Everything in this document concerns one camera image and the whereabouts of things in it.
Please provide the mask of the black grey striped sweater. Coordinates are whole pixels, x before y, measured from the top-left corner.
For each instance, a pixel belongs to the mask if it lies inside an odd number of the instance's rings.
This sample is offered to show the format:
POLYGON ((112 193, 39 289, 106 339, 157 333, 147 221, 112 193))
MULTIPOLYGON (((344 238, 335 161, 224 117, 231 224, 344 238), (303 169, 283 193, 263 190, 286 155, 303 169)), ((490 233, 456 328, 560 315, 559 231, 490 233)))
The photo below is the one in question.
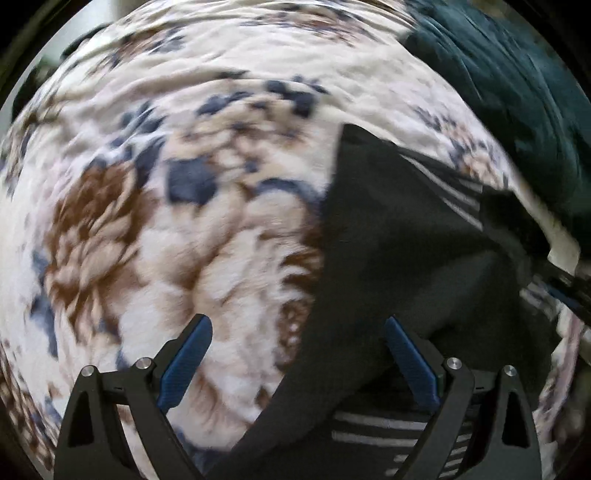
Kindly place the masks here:
POLYGON ((443 357, 515 367, 532 414, 549 370, 543 295, 590 316, 590 285, 548 260, 514 194, 353 125, 322 208, 325 264, 294 364, 212 479, 397 479, 432 414, 415 404, 385 323, 443 357))

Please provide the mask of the floral fleece blanket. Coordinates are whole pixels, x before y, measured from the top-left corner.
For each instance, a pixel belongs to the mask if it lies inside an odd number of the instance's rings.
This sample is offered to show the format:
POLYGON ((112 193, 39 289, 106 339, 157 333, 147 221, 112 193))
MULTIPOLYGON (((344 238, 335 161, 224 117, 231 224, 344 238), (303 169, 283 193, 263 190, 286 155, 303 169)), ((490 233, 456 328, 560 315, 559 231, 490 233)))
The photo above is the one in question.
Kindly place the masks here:
MULTIPOLYGON (((31 476, 56 479, 83 367, 153 358, 202 314, 211 344, 166 418, 212 479, 296 361, 347 125, 514 194, 549 262, 590 285, 590 213, 548 206, 405 47, 410 2, 149 1, 21 89, 1 143, 1 411, 31 476)), ((552 327, 539 479, 586 479, 590 316, 534 310, 552 327)))

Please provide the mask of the dark teal folded blanket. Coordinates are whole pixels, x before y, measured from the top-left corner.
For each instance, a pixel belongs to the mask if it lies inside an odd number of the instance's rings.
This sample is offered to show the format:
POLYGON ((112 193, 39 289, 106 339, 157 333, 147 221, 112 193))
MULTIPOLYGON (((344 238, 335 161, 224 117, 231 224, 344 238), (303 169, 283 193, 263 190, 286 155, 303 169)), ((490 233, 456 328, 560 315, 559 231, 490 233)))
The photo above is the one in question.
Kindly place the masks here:
POLYGON ((590 101, 525 31, 462 1, 412 1, 405 47, 461 95, 556 212, 590 213, 590 101))

